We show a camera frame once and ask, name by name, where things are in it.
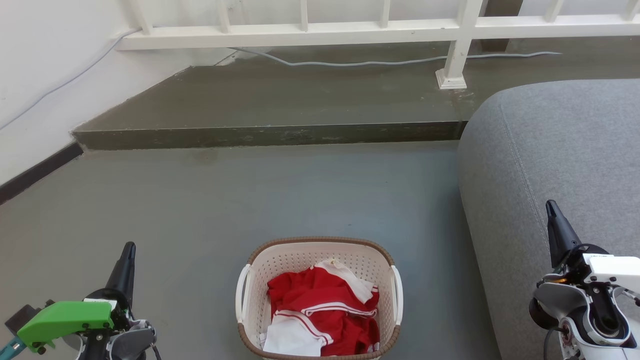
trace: gray concrete floor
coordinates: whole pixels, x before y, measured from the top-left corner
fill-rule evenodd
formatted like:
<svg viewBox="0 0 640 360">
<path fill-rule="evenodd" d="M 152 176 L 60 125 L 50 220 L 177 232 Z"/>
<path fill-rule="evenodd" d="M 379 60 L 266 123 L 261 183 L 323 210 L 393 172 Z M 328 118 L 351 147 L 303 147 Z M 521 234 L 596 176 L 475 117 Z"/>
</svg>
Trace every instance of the gray concrete floor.
<svg viewBox="0 0 640 360">
<path fill-rule="evenodd" d="M 165 360 L 255 359 L 234 289 L 260 244 L 304 235 L 383 245 L 404 283 L 387 359 L 499 359 L 460 202 L 457 142 L 91 152 L 0 206 L 0 318 L 81 299 L 138 245 L 134 308 Z M 0 332 L 8 341 L 8 331 Z M 44 357 L 73 359 L 61 341 Z"/>
</svg>

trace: gray cable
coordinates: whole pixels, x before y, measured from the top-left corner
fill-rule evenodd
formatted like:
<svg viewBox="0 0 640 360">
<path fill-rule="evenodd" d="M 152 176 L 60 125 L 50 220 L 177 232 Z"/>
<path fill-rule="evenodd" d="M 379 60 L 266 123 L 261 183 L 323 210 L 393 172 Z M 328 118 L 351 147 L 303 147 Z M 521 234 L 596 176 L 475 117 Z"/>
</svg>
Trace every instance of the gray cable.
<svg viewBox="0 0 640 360">
<path fill-rule="evenodd" d="M 126 37 L 128 35 L 131 35 L 133 33 L 137 33 L 140 30 L 141 30 L 141 28 L 132 29 L 132 30 L 126 31 L 125 33 L 122 33 L 121 35 L 119 35 L 118 38 L 113 42 L 113 44 L 111 44 L 111 46 L 109 46 L 109 48 L 106 49 L 106 51 L 104 51 L 97 58 L 97 60 L 95 60 L 94 62 L 89 64 L 89 66 L 85 67 L 81 72 L 79 72 L 76 75 L 72 76 L 69 80 L 67 80 L 64 83 L 62 83 L 62 85 L 56 86 L 56 87 L 52 88 L 51 90 L 47 91 L 46 93 L 44 93 L 43 95 L 41 95 L 36 101 L 32 102 L 29 106 L 25 107 L 22 111 L 18 112 L 18 115 L 12 117 L 11 120 L 9 120 L 8 122 L 6 122 L 3 125 L 1 125 L 0 126 L 0 131 L 2 131 L 2 129 L 4 129 L 7 126 L 9 126 L 9 124 L 11 124 L 12 122 L 16 121 L 19 117 L 23 116 L 27 111 L 31 110 L 34 106 L 36 106 L 47 95 L 49 95 L 49 94 L 53 93 L 54 91 L 64 87 L 65 85 L 69 84 L 73 80 L 75 80 L 75 79 L 79 78 L 80 76 L 82 76 L 85 72 L 89 71 L 90 68 L 95 66 L 95 64 L 97 64 L 105 56 L 107 56 L 107 54 L 109 52 L 111 52 L 111 50 L 113 50 L 113 48 L 116 47 L 116 45 L 118 45 L 118 43 L 124 37 Z M 250 54 L 254 54 L 254 55 L 264 56 L 265 58 L 269 58 L 269 59 L 275 60 L 275 61 L 277 61 L 279 63 L 283 63 L 284 65 L 288 65 L 288 66 L 322 65 L 322 66 L 331 66 L 331 67 L 353 67 L 353 66 L 364 66 L 364 65 L 407 65 L 407 64 L 415 64 L 415 63 L 426 63 L 426 62 L 429 62 L 429 61 L 442 60 L 442 59 L 446 59 L 447 58 L 446 56 L 436 56 L 435 58 L 408 60 L 408 61 L 397 61 L 397 62 L 365 61 L 363 63 L 323 63 L 323 62 L 320 62 L 320 61 L 305 61 L 305 62 L 301 62 L 301 63 L 290 63 L 288 61 L 279 59 L 279 58 L 277 58 L 277 57 L 275 57 L 273 55 L 260 53 L 259 51 L 241 49 L 240 47 L 229 47 L 229 49 L 236 50 L 236 51 L 243 51 L 245 53 L 250 53 Z M 539 53 L 532 53 L 532 54 L 470 55 L 470 56 L 467 56 L 467 58 L 469 58 L 469 59 L 478 59 L 478 58 L 530 58 L 531 56 L 538 56 L 538 55 L 560 55 L 560 54 L 562 54 L 562 53 L 552 53 L 550 51 L 542 51 L 542 52 L 539 52 Z"/>
<path fill-rule="evenodd" d="M 158 351 L 158 348 L 155 345 L 151 346 L 151 348 L 154 350 L 154 354 L 156 355 L 156 360 L 162 360 L 162 357 L 160 356 L 160 351 Z"/>
<path fill-rule="evenodd" d="M 543 348 L 542 348 L 542 360 L 547 360 L 548 359 L 547 350 L 549 348 L 549 339 L 551 338 L 551 334 L 553 334 L 555 330 L 556 329 L 553 328 L 553 329 L 549 329 L 549 331 L 547 331 L 547 335 L 545 336 L 545 343 L 544 343 L 544 345 L 542 345 L 543 346 Z"/>
<path fill-rule="evenodd" d="M 396 62 L 388 62 L 388 61 L 365 61 L 363 63 L 323 63 L 319 61 L 304 61 L 301 63 L 290 63 L 283 59 L 277 58 L 273 55 L 261 53 L 259 51 L 242 49 L 240 47 L 229 47 L 231 50 L 242 51 L 244 53 L 250 53 L 254 55 L 264 56 L 265 58 L 269 58 L 275 60 L 279 63 L 283 63 L 287 66 L 302 66 L 302 65 L 321 65 L 321 66 L 331 66 L 331 67 L 353 67 L 353 66 L 364 66 L 364 65 L 407 65 L 407 64 L 415 64 L 415 63 L 426 63 L 434 60 L 443 60 L 446 59 L 446 56 L 436 56 L 435 58 L 428 59 L 418 59 L 418 60 L 408 60 L 408 61 L 396 61 Z M 469 55 L 468 59 L 480 59 L 480 58 L 530 58 L 532 56 L 538 55 L 562 55 L 562 53 L 553 53 L 551 51 L 541 51 L 539 53 L 532 54 L 483 54 L 483 55 Z"/>
<path fill-rule="evenodd" d="M 62 85 L 56 86 L 54 88 L 52 88 L 51 90 L 47 91 L 46 93 L 44 93 L 44 95 L 41 95 L 36 101 L 32 102 L 29 106 L 25 107 L 24 110 L 20 111 L 18 113 L 18 115 L 14 116 L 11 118 L 11 120 L 9 120 L 8 122 L 6 122 L 5 124 L 3 124 L 2 126 L 0 126 L 0 131 L 4 128 L 6 128 L 7 126 L 9 126 L 9 124 L 11 124 L 12 122 L 16 121 L 19 117 L 23 116 L 27 111 L 31 110 L 34 106 L 36 106 L 42 99 L 45 98 L 45 96 L 51 94 L 52 92 L 56 91 L 57 89 L 69 84 L 71 81 L 79 78 L 82 74 L 84 74 L 85 72 L 89 71 L 90 68 L 92 68 L 95 64 L 97 64 L 98 62 L 100 62 L 100 60 L 102 60 L 105 56 L 107 56 L 107 54 L 113 50 L 114 47 L 116 47 L 116 45 L 118 45 L 118 43 L 127 35 L 131 35 L 133 33 L 137 33 L 140 30 L 142 30 L 141 28 L 138 29 L 132 29 L 129 30 L 125 33 L 122 33 L 121 35 L 118 36 L 118 38 L 113 42 L 113 44 L 111 44 L 111 46 L 109 46 L 109 48 L 104 51 L 98 58 L 97 60 L 95 60 L 94 62 L 92 62 L 91 64 L 89 64 L 89 66 L 85 67 L 81 72 L 78 72 L 76 75 L 72 76 L 69 80 L 65 81 Z"/>
</svg>

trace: white wall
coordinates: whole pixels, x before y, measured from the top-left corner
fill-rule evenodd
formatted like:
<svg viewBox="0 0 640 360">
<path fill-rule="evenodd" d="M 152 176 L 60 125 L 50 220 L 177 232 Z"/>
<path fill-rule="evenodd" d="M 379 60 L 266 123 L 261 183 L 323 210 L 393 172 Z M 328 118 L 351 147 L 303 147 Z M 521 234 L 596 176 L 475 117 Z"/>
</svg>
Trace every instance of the white wall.
<svg viewBox="0 0 640 360">
<path fill-rule="evenodd" d="M 124 0 L 0 1 L 0 124 L 94 59 L 134 27 Z M 216 63 L 232 51 L 199 51 Z M 194 60 L 193 51 L 112 51 L 0 131 L 0 184 L 68 145 L 78 124 L 144 91 Z"/>
<path fill-rule="evenodd" d="M 552 0 L 524 0 L 521 16 L 542 16 Z M 560 15 L 598 15 L 622 13 L 628 0 L 566 0 Z"/>
<path fill-rule="evenodd" d="M 231 24 L 300 22 L 299 0 L 224 1 L 231 12 Z M 389 17 L 391 20 L 451 18 L 456 16 L 459 3 L 459 0 L 392 0 Z M 380 19 L 383 1 L 307 0 L 307 4 L 309 22 L 377 21 Z"/>
</svg>

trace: cable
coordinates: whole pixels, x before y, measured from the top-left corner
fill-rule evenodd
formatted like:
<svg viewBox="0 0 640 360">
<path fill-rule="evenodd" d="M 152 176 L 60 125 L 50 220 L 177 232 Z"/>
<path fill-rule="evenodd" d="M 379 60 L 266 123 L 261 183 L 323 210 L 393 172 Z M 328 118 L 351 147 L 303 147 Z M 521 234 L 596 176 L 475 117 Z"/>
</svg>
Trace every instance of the cable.
<svg viewBox="0 0 640 360">
<path fill-rule="evenodd" d="M 542 350 L 542 358 L 543 360 L 547 360 L 547 348 L 549 347 L 549 339 L 551 338 L 551 334 L 554 332 L 562 332 L 563 334 L 567 335 L 569 333 L 568 329 L 563 329 L 561 327 L 552 327 L 551 329 L 549 329 L 549 331 L 547 332 L 547 335 L 545 336 L 545 344 L 544 344 L 544 348 Z"/>
<path fill-rule="evenodd" d="M 158 348 L 155 345 L 152 345 L 151 348 L 154 349 L 154 354 L 156 355 L 156 360 L 162 360 L 162 357 L 160 357 L 160 351 L 158 351 Z"/>
<path fill-rule="evenodd" d="M 132 30 L 126 31 L 125 33 L 122 33 L 121 35 L 119 35 L 118 38 L 116 38 L 116 40 L 113 42 L 113 44 L 111 44 L 111 46 L 109 46 L 109 48 L 106 51 L 104 51 L 97 58 L 97 60 L 95 60 L 94 62 L 89 64 L 89 66 L 85 67 L 81 72 L 79 72 L 76 75 L 72 76 L 69 80 L 66 80 L 64 83 L 62 83 L 62 85 L 58 85 L 58 86 L 52 88 L 51 90 L 46 91 L 43 95 L 38 97 L 38 99 L 36 99 L 36 101 L 33 101 L 29 106 L 26 106 L 22 111 L 19 111 L 18 114 L 16 116 L 12 117 L 8 122 L 2 124 L 0 126 L 0 131 L 2 131 L 4 128 L 9 126 L 12 122 L 16 121 L 19 117 L 23 116 L 27 111 L 31 110 L 40 101 L 42 101 L 42 99 L 44 99 L 47 95 L 49 95 L 49 94 L 57 91 L 58 89 L 66 86 L 67 84 L 69 84 L 73 80 L 75 80 L 75 79 L 79 78 L 80 76 L 82 76 L 85 72 L 89 71 L 89 69 L 94 67 L 95 64 L 97 64 L 105 56 L 107 56 L 107 54 L 109 52 L 111 52 L 111 50 L 113 50 L 113 48 L 116 47 L 116 45 L 118 45 L 118 43 L 124 37 L 126 37 L 128 35 L 131 35 L 133 33 L 137 33 L 140 30 L 141 30 L 141 28 L 136 28 L 136 29 L 132 29 Z M 322 65 L 322 66 L 331 66 L 331 67 L 354 67 L 354 66 L 364 66 L 364 65 L 407 65 L 407 64 L 414 64 L 414 63 L 426 63 L 426 62 L 429 62 L 429 61 L 442 60 L 442 59 L 446 59 L 447 58 L 446 56 L 436 56 L 435 58 L 408 60 L 408 61 L 397 61 L 397 62 L 365 61 L 365 62 L 362 62 L 362 63 L 323 63 L 323 62 L 320 62 L 320 61 L 305 61 L 305 62 L 301 62 L 301 63 L 290 63 L 288 61 L 279 59 L 279 58 L 277 58 L 277 57 L 275 57 L 273 55 L 269 55 L 269 54 L 266 54 L 266 53 L 261 53 L 259 51 L 241 49 L 239 47 L 229 47 L 229 49 L 236 50 L 236 51 L 242 51 L 242 52 L 250 53 L 250 54 L 254 54 L 254 55 L 264 56 L 265 58 L 269 58 L 269 59 L 275 60 L 275 61 L 277 61 L 279 63 L 283 63 L 284 65 L 287 65 L 287 66 Z M 553 52 L 550 52 L 550 51 L 542 51 L 542 52 L 539 52 L 539 53 L 532 53 L 532 54 L 470 55 L 470 56 L 467 56 L 467 58 L 470 58 L 470 59 L 478 59 L 478 58 L 530 58 L 532 56 L 538 56 L 538 55 L 560 55 L 560 54 L 562 54 L 562 53 L 553 53 Z"/>
<path fill-rule="evenodd" d="M 407 64 L 415 64 L 415 63 L 426 63 L 434 60 L 443 60 L 446 59 L 446 56 L 436 56 L 434 58 L 428 59 L 418 59 L 418 60 L 408 60 L 408 61 L 365 61 L 362 63 L 323 63 L 319 61 L 304 61 L 301 63 L 290 63 L 283 59 L 277 58 L 273 55 L 261 53 L 259 51 L 242 49 L 240 47 L 229 47 L 231 50 L 242 51 L 244 53 L 250 53 L 254 55 L 264 56 L 265 58 L 269 58 L 275 60 L 279 63 L 282 63 L 286 66 L 303 66 L 303 65 L 320 65 L 320 66 L 331 66 L 331 67 L 354 67 L 354 66 L 364 66 L 364 65 L 407 65 Z M 532 56 L 539 55 L 562 55 L 562 53 L 553 53 L 551 51 L 541 51 L 539 53 L 532 54 L 483 54 L 483 55 L 469 55 L 468 59 L 480 59 L 480 58 L 530 58 Z"/>
<path fill-rule="evenodd" d="M 18 112 L 18 115 L 14 116 L 11 118 L 11 120 L 9 120 L 8 122 L 6 122 L 5 124 L 3 124 L 2 126 L 0 126 L 0 131 L 4 128 L 6 128 L 7 126 L 9 126 L 9 124 L 11 124 L 12 122 L 16 121 L 19 117 L 23 116 L 27 111 L 31 110 L 34 106 L 36 106 L 42 99 L 44 99 L 47 95 L 51 94 L 52 92 L 60 89 L 61 87 L 69 84 L 71 81 L 79 78 L 82 74 L 84 74 L 85 72 L 89 71 L 90 68 L 92 68 L 95 64 L 97 64 L 98 62 L 100 62 L 100 60 L 102 60 L 105 56 L 107 56 L 107 54 L 113 50 L 114 47 L 116 47 L 116 45 L 118 45 L 118 43 L 126 36 L 131 35 L 133 33 L 137 33 L 140 30 L 142 30 L 141 28 L 137 28 L 137 29 L 132 29 L 129 30 L 125 33 L 122 33 L 121 35 L 118 36 L 118 38 L 113 42 L 113 44 L 111 44 L 111 46 L 109 46 L 109 48 L 104 51 L 98 58 L 97 60 L 95 60 L 94 62 L 92 62 L 91 64 L 89 64 L 89 66 L 85 67 L 84 70 L 82 70 L 81 72 L 77 73 L 76 75 L 72 76 L 69 80 L 66 80 L 62 85 L 56 86 L 54 88 L 52 88 L 51 90 L 47 91 L 46 93 L 44 93 L 43 95 L 41 95 L 40 97 L 38 97 L 38 99 L 34 102 L 31 103 L 31 105 L 26 106 L 22 111 Z"/>
<path fill-rule="evenodd" d="M 607 252 L 605 249 L 599 247 L 598 245 L 593 245 L 593 244 L 589 244 L 589 243 L 583 243 L 583 244 L 578 244 L 578 245 L 572 247 L 571 250 L 569 251 L 568 255 L 571 255 L 574 252 L 578 251 L 578 249 L 580 249 L 581 247 L 588 247 L 588 248 L 592 248 L 593 247 L 596 250 L 602 251 L 602 252 L 596 252 L 595 254 L 609 254 L 609 252 Z"/>
<path fill-rule="evenodd" d="M 551 338 L 551 334 L 556 331 L 556 328 L 553 329 L 549 329 L 549 331 L 547 332 L 547 335 L 545 336 L 545 344 L 544 344 L 544 348 L 542 350 L 542 358 L 543 360 L 547 360 L 547 348 L 549 347 L 549 339 Z"/>
</svg>

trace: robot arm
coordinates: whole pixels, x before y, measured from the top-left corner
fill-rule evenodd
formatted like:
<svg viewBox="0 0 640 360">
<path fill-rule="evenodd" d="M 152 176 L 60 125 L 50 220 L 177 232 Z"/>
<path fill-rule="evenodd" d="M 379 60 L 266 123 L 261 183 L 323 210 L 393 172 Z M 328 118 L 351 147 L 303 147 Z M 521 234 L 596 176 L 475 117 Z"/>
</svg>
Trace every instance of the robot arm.
<svg viewBox="0 0 640 360">
<path fill-rule="evenodd" d="M 558 331 L 565 359 L 640 359 L 635 324 L 616 303 L 624 294 L 640 306 L 640 259 L 581 243 L 553 200 L 547 201 L 547 215 L 554 272 L 536 285 L 532 319 Z"/>
<path fill-rule="evenodd" d="M 107 285 L 83 301 L 49 300 L 43 309 L 25 305 L 5 323 L 15 337 L 0 350 L 0 360 L 25 348 L 42 355 L 57 338 L 78 350 L 77 360 L 145 360 L 149 347 L 158 357 L 156 330 L 131 311 L 135 258 L 136 245 L 126 243 Z"/>
</svg>

